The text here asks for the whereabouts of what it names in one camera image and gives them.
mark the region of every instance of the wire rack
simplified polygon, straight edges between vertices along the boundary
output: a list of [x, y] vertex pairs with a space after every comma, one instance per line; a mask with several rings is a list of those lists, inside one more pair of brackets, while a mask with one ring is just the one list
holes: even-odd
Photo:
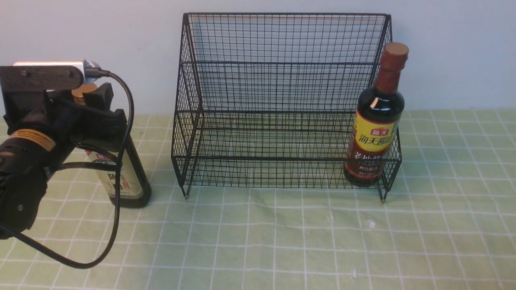
[[[353, 114], [391, 31], [387, 14], [184, 14], [171, 153], [183, 194], [191, 185], [352, 188], [343, 165], [353, 162]], [[383, 201], [399, 135], [384, 158]]]

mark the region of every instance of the table surface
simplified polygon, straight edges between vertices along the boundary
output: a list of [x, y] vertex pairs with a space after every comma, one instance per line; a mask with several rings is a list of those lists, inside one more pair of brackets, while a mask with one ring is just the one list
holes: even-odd
[[[385, 205], [374, 190], [193, 187], [184, 200], [171, 116], [137, 116], [153, 197], [122, 209], [106, 260], [76, 270], [2, 240], [0, 289], [516, 289], [516, 111], [407, 111], [399, 128]], [[112, 214], [95, 172], [58, 172], [26, 234], [88, 262]]]

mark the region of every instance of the brown bottle cap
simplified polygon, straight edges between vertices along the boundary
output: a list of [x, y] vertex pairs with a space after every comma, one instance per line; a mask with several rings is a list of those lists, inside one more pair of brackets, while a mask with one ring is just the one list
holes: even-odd
[[409, 48], [403, 43], [387, 43], [380, 57], [380, 67], [384, 70], [400, 71], [405, 67], [408, 55]]
[[97, 89], [96, 84], [83, 84], [80, 87], [72, 90], [72, 95], [75, 103], [79, 105], [86, 105], [84, 102], [83, 93], [90, 93]]

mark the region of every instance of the soy sauce bottle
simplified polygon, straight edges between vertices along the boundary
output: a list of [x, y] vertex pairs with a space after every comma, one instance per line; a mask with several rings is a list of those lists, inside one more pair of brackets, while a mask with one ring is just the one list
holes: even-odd
[[[97, 90], [96, 84], [84, 84], [79, 88], [72, 90], [75, 103], [86, 106], [84, 94], [93, 93]], [[142, 208], [145, 207], [151, 198], [152, 188], [147, 179], [147, 175], [143, 169], [138, 152], [134, 146], [131, 136], [128, 137], [125, 147], [124, 156], [122, 158], [122, 168], [120, 170], [120, 206], [125, 208]], [[93, 163], [103, 163], [115, 165], [108, 156], [85, 150], [88, 159]], [[118, 155], [118, 152], [108, 150], [109, 153]], [[114, 171], [97, 171], [97, 175], [106, 189], [111, 203], [115, 204], [115, 172]]]
[[405, 108], [398, 83], [408, 53], [408, 47], [402, 43], [386, 44], [374, 85], [358, 98], [346, 154], [350, 161], [344, 164], [344, 175], [352, 185], [369, 187], [381, 178], [381, 160], [389, 152]]

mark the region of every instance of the bottle label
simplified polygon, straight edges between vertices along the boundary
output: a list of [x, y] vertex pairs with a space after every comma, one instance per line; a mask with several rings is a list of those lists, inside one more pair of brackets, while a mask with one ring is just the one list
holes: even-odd
[[398, 122], [371, 122], [360, 115], [360, 113], [355, 113], [353, 122], [354, 139], [357, 145], [365, 151], [384, 151], [385, 148], [391, 145], [397, 128]]
[[382, 159], [391, 147], [398, 129], [398, 121], [377, 123], [365, 119], [357, 111], [351, 130], [346, 158], [360, 160], [346, 162], [348, 172], [365, 180], [376, 179], [383, 170]]
[[[104, 163], [115, 165], [115, 162], [111, 161], [109, 157], [104, 156], [99, 153], [91, 152], [86, 150], [86, 154], [88, 155], [88, 159], [91, 162], [95, 163]], [[127, 154], [127, 151], [124, 152], [124, 157], [122, 159], [122, 170], [120, 171], [120, 198], [127, 199], [136, 199], [140, 198], [143, 195], [143, 189], [141, 188], [140, 181], [136, 172], [134, 170], [133, 164], [131, 163], [131, 159]], [[114, 171], [100, 171], [98, 170], [99, 179], [102, 182], [102, 185], [106, 189], [109, 197], [115, 197], [115, 172]]]

